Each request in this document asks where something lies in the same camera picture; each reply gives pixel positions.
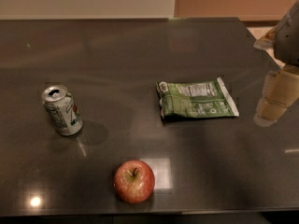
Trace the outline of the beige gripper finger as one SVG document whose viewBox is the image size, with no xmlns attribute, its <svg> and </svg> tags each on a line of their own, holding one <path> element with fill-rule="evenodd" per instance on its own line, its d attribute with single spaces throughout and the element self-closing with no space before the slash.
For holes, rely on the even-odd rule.
<svg viewBox="0 0 299 224">
<path fill-rule="evenodd" d="M 276 123 L 287 109 L 299 99 L 299 67 L 285 65 L 279 71 L 270 71 L 264 81 L 254 122 L 261 127 Z"/>
<path fill-rule="evenodd" d="M 254 43 L 254 48 L 267 50 L 274 47 L 276 38 L 276 28 L 273 27 Z"/>
</svg>

